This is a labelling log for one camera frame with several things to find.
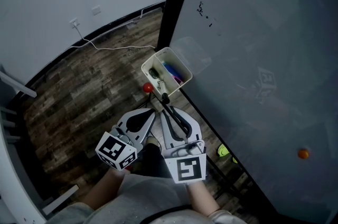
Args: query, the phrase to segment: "black baseboard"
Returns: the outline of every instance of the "black baseboard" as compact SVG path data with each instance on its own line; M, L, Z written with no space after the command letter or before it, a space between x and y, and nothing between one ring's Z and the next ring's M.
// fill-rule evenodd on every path
M129 15L126 15L118 20L115 20L113 22L110 22L109 24L93 31L92 33L86 35L84 38L88 39L88 40L92 40L98 36L100 36L101 34L117 27L117 26L120 26L130 20L133 20L134 18L137 18L138 16L141 15L141 12L143 10L143 14L146 14L152 10L155 10L157 8L160 8L160 7L164 7L164 4L165 2L161 2L161 3L158 3L158 4L155 4L155 5L152 5L148 8L144 8L144 9L140 9L138 11L135 11ZM80 45L83 45L85 44L86 41L81 39L80 41L76 42L75 44L73 45L76 45L76 46L80 46ZM73 51L75 51L76 49L68 49L66 50L65 52L63 52L61 55L59 55L57 58L55 58L52 62L50 62L47 66L45 66L39 73L37 73L29 82L27 82L27 84L25 85L26 87L28 88L31 88L34 83L36 83L40 78L42 78L53 66L55 66L58 62L60 62L62 59L64 59L65 57L67 57L69 54L71 54ZM18 92L16 94L16 96L10 101L10 103L8 104L8 108L9 109L12 109L12 110L16 110L17 107L18 107L18 104L20 103L20 100L24 100L24 99L21 99L22 96L24 95L23 92Z

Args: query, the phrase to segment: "person's foot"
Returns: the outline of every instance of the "person's foot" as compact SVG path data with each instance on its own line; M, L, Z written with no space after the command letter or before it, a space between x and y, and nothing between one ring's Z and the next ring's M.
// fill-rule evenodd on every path
M157 147L159 147L159 143L158 143L158 141L155 137L148 137L147 141L146 141L146 145L149 144L149 143L154 144Z

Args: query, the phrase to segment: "white plastic container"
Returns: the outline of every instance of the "white plastic container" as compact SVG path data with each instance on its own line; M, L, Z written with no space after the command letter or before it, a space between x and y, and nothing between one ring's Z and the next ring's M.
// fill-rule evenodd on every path
M164 67L163 63L170 65L177 73L180 74L182 77L182 82L180 84L172 77L169 71ZM149 69L151 68L154 68L158 72L159 78L154 79L149 74ZM153 93L155 93L160 99L162 94L158 89L158 81L164 81L166 85L166 93L170 96L192 79L190 70L171 48L161 49L152 55L142 64L142 72L153 85Z

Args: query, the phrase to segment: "whiteboard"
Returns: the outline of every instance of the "whiteboard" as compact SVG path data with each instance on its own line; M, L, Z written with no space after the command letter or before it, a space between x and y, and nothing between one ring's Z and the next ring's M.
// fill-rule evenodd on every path
M170 44L194 75L185 93L275 209L315 223L338 209L337 1L184 0Z

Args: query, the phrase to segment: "orange ball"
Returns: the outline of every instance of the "orange ball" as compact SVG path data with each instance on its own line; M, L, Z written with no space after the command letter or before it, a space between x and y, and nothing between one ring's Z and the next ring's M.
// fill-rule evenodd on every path
M298 151L298 157L299 157L300 159L308 159L308 157L309 157L308 150L306 150L306 149L299 150L299 151Z

